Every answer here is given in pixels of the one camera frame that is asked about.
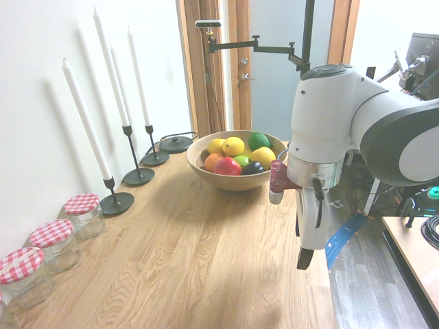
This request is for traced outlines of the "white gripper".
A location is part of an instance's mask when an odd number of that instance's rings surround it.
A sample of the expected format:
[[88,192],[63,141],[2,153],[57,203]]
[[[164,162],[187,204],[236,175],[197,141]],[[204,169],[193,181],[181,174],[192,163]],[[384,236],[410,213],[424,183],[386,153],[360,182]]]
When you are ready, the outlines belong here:
[[301,189],[296,192],[298,227],[301,248],[296,268],[306,270],[313,258],[314,250],[324,249],[328,240],[329,220],[331,211],[329,198],[324,194],[320,226],[317,228],[320,202],[312,188]]

